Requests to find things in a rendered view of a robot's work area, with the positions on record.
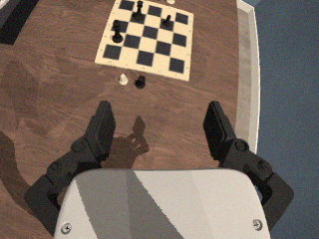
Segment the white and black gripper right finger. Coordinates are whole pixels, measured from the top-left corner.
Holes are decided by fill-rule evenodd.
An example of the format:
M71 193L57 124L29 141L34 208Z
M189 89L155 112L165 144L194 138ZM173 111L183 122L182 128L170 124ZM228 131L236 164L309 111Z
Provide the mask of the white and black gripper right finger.
M276 173L271 165L249 150L248 143L236 138L233 128L219 102L209 103L203 129L213 160L218 167L245 173L262 194L261 206L269 232L280 219L294 197L292 188Z

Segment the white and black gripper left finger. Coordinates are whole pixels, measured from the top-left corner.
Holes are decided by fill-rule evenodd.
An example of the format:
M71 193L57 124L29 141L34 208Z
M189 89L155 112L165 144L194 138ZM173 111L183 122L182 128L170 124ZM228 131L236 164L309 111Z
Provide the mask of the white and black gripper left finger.
M61 209L58 195L77 174L102 168L100 163L109 157L115 128L111 104L100 101L83 139L75 140L70 151L52 162L47 173L25 192L26 203L53 237Z

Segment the cream chessboard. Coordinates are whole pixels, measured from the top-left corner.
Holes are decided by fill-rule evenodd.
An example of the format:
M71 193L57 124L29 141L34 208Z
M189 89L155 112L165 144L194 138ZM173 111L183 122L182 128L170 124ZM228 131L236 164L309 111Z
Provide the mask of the cream chessboard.
M188 82L193 14L159 3L144 2L137 21L137 1L116 0L95 64L139 71ZM163 21L171 15L170 25ZM123 42L113 42L113 22L121 21Z

